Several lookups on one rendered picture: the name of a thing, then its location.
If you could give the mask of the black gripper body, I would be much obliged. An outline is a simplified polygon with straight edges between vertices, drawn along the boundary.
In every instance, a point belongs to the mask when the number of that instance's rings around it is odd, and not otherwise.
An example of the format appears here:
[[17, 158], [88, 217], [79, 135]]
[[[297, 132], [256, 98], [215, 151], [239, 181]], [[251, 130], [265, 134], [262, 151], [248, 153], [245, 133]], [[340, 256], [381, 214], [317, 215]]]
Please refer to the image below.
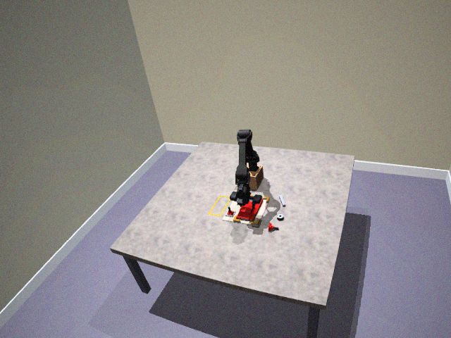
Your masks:
[[[237, 201], [236, 193], [237, 192], [232, 192], [232, 194], [230, 195], [230, 200], [231, 201]], [[255, 196], [251, 196], [250, 187], [247, 190], [247, 194], [249, 196], [249, 199], [252, 200], [254, 204], [260, 204], [261, 200], [263, 199], [262, 195], [256, 194]]]

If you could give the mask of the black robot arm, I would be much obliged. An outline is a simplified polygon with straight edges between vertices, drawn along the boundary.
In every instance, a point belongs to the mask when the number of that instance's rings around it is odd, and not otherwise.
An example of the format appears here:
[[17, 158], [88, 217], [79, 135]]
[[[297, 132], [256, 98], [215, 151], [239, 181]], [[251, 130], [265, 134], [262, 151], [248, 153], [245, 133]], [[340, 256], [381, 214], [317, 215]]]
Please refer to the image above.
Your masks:
[[[245, 206], [249, 204], [247, 190], [249, 189], [250, 171], [256, 172], [259, 169], [257, 163], [260, 159], [252, 147], [251, 130], [239, 130], [237, 132], [237, 140], [239, 145], [239, 165], [235, 172], [235, 184], [238, 184], [236, 197], [237, 204], [239, 206]], [[249, 168], [247, 167], [247, 163], [249, 163]]]

